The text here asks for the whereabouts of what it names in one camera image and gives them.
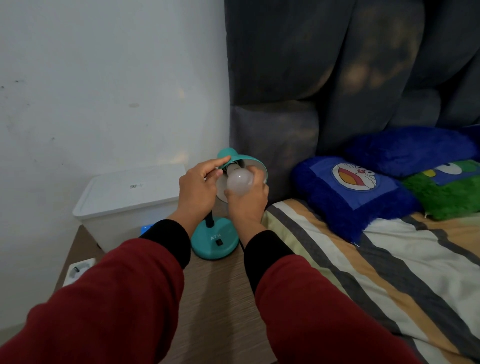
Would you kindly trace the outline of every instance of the fluffy green pillow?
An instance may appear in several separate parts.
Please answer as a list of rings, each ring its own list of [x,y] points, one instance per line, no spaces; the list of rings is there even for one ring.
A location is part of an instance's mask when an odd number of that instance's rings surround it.
[[[480,210],[480,163],[474,160],[442,164],[402,181],[423,205],[426,215],[445,220]]]

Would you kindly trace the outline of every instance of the white light bulb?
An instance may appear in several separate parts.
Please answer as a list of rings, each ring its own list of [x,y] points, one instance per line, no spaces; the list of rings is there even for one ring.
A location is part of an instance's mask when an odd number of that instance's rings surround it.
[[[245,168],[227,169],[227,188],[233,193],[243,196],[253,184],[253,173]]]

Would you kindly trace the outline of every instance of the striped bed sheet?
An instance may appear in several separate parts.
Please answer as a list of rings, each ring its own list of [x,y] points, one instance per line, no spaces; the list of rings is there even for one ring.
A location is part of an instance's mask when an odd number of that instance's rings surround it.
[[[262,223],[424,363],[480,363],[480,214],[377,219],[359,247],[302,200],[271,205]]]

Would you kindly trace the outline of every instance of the black cuff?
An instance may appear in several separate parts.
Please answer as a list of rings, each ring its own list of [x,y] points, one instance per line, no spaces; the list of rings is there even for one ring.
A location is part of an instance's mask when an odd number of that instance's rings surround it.
[[[140,237],[164,246],[178,260],[182,269],[190,262],[190,238],[178,222],[160,220]]]
[[[253,294],[264,273],[280,258],[294,254],[271,230],[255,235],[245,247],[243,263]]]

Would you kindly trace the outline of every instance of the teal desk lamp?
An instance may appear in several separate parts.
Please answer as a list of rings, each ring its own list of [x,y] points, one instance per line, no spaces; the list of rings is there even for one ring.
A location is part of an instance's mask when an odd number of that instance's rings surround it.
[[[216,182],[216,196],[227,202],[224,191],[234,187],[237,193],[244,194],[250,189],[252,174],[245,170],[247,166],[255,166],[264,171],[267,182],[267,169],[264,164],[254,157],[238,154],[233,148],[220,150],[217,158],[231,156],[231,159],[219,168],[223,174]],[[197,226],[192,236],[193,252],[200,258],[207,260],[221,259],[235,250],[239,243],[239,236],[232,222],[227,218],[213,217],[210,211],[204,220]]]

